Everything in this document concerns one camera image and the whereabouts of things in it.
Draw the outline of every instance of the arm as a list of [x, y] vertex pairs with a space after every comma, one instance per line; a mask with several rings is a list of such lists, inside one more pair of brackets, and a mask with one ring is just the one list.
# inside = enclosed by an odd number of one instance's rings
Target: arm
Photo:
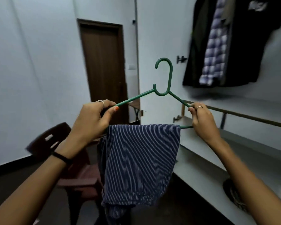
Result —
[[195, 102], [188, 110], [192, 114], [197, 135], [209, 145], [224, 164], [256, 223], [281, 225], [281, 200], [247, 168], [228, 143], [221, 138], [206, 105]]
[[[109, 100], [104, 100], [104, 104], [106, 107], [115, 105]], [[101, 118], [102, 102], [83, 105], [69, 136], [60, 143], [56, 152], [69, 159], [74, 158], [108, 127], [112, 114], [118, 108], [110, 108]], [[0, 206], [0, 225], [33, 224], [65, 167], [64, 161], [50, 156]]]

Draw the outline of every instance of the person's left hand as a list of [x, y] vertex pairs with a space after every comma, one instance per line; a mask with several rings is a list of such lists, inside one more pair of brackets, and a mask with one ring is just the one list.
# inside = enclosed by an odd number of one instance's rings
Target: person's left hand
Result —
[[[90, 102], [84, 104], [68, 137], [60, 144], [56, 151], [71, 159], [88, 143], [100, 136], [108, 127], [109, 121], [119, 107], [115, 102], [103, 100], [103, 102]], [[101, 118], [103, 108], [109, 108]]]

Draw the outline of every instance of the green plastic hanger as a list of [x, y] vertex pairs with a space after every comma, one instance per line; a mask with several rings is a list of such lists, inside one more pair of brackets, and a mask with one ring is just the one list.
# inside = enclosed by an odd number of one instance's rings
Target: green plastic hanger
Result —
[[[123, 102], [120, 102], [120, 103], [116, 104], [116, 106], [121, 106], [121, 105], [126, 104], [126, 103], [128, 103], [128, 102], [131, 102], [131, 101], [133, 101], [133, 100], [136, 100], [136, 99], [138, 99], [138, 98], [141, 98], [141, 97], [143, 97], [143, 96], [145, 96], [145, 95], [147, 95], [147, 94], [150, 94], [150, 93], [152, 93], [152, 92], [155, 92], [155, 94], [158, 95], [158, 96], [165, 96], [165, 95], [167, 95], [167, 94], [170, 94], [170, 95], [173, 96], [175, 99], [177, 99], [179, 102], [183, 103], [185, 106], [190, 107], [189, 104], [187, 104], [186, 102], [184, 102], [182, 99], [180, 99], [178, 96], [176, 96], [174, 93], [172, 93], [172, 92], [170, 91], [170, 89], [171, 89], [171, 83], [172, 83], [172, 74], [173, 74], [173, 65], [172, 65], [172, 62], [171, 62], [168, 58], [162, 57], [162, 58], [158, 59], [157, 62], [155, 63], [155, 68], [157, 69], [159, 63], [162, 62], [162, 61], [166, 61], [166, 62], [169, 64], [169, 66], [170, 66], [170, 74], [169, 74], [168, 88], [167, 88], [167, 90], [165, 91], [165, 93], [160, 93], [160, 92], [158, 92], [157, 89], [156, 89], [156, 84], [153, 84], [153, 89], [151, 89], [151, 90], [149, 90], [149, 91], [146, 91], [146, 92], [144, 92], [144, 93], [142, 93], [142, 94], [140, 94], [140, 95], [137, 95], [137, 96], [135, 96], [135, 97], [133, 97], [133, 98], [127, 99], [127, 100], [125, 100], [125, 101], [123, 101]], [[193, 128], [193, 127], [192, 127], [192, 126], [180, 126], [180, 128], [181, 128], [181, 129], [190, 129], [190, 128]]]

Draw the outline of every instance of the chair armrest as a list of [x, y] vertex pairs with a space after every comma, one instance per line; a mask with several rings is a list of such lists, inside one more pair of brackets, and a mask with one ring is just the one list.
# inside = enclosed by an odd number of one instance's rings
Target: chair armrest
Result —
[[86, 179], [59, 179], [57, 186], [60, 187], [87, 187], [94, 186], [98, 182], [97, 178], [86, 178]]

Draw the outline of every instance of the hand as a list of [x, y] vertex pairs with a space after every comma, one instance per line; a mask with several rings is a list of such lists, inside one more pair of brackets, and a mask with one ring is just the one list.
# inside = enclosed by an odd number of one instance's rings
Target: hand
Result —
[[[68, 137], [60, 143], [56, 151], [61, 155], [71, 159], [78, 154], [88, 143], [100, 136], [108, 127], [109, 121], [119, 107], [115, 102], [104, 100], [102, 102], [90, 102], [84, 104], [73, 125]], [[100, 112], [103, 108], [109, 108], [101, 118]]]
[[222, 141], [220, 132], [215, 124], [214, 118], [210, 110], [205, 104], [195, 102], [188, 108], [193, 117], [193, 127], [199, 137], [201, 137], [208, 145], [213, 146]]

